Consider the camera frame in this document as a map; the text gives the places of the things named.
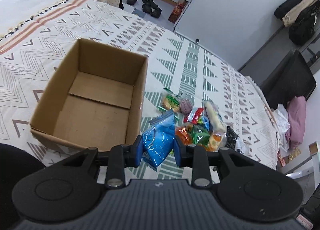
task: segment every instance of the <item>patterned bedspread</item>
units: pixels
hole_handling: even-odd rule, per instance
[[[95,0],[65,0],[35,13],[0,39],[0,142],[32,154],[46,166],[74,153],[45,148],[29,120],[49,79],[79,38],[148,56],[141,131],[160,113],[163,87],[186,92],[195,106],[212,101],[250,148],[252,159],[276,167],[277,129],[259,88],[214,54],[138,16]],[[144,162],[126,169],[131,178],[188,178],[172,155],[157,171]]]

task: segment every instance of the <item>blue snack bag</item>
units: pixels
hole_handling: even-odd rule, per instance
[[[174,112],[169,110],[149,123],[151,127],[142,134],[142,159],[156,169],[173,149]]]

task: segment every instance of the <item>black bag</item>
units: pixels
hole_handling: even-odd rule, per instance
[[[305,44],[315,33],[316,15],[320,8],[320,1],[300,12],[294,24],[289,28],[289,39],[298,46]]]
[[[282,3],[274,12],[274,15],[282,19],[284,15],[286,15],[293,7],[298,5],[303,0],[287,0],[284,3]]]

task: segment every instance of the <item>pink cloth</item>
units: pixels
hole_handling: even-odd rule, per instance
[[[290,128],[285,133],[292,148],[302,143],[306,123],[306,100],[304,96],[294,97],[287,106]]]

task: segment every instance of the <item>beige jacket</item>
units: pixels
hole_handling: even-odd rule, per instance
[[[303,0],[295,7],[293,7],[283,18],[282,22],[286,27],[291,26],[295,23],[297,17],[299,16],[300,12],[303,11],[305,8],[313,5],[317,0]]]

